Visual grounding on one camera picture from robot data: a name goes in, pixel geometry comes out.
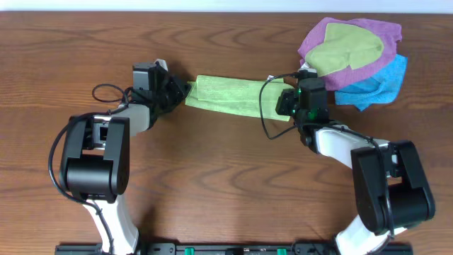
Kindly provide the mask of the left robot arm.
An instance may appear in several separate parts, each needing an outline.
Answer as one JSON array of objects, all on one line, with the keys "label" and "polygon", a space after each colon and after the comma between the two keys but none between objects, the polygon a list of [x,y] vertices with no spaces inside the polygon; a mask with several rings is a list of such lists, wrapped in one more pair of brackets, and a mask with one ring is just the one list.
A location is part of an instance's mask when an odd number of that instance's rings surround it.
[{"label": "left robot arm", "polygon": [[65,141],[54,185],[89,211],[102,242],[61,244],[56,254],[147,253],[125,202],[130,138],[150,130],[161,115],[182,103],[191,86],[170,74],[163,59],[134,64],[132,79],[115,110],[73,116],[58,134]]}]

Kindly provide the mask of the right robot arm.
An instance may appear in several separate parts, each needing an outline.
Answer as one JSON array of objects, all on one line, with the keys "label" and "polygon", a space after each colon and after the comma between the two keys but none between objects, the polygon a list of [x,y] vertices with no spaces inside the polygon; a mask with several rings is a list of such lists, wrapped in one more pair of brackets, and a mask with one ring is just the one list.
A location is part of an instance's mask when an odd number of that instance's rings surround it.
[{"label": "right robot arm", "polygon": [[311,151],[352,171],[357,216],[336,235],[331,253],[388,253],[396,235],[434,217],[435,200],[415,145],[375,139],[329,118],[322,80],[299,79],[296,88],[283,90],[276,112],[293,118]]}]

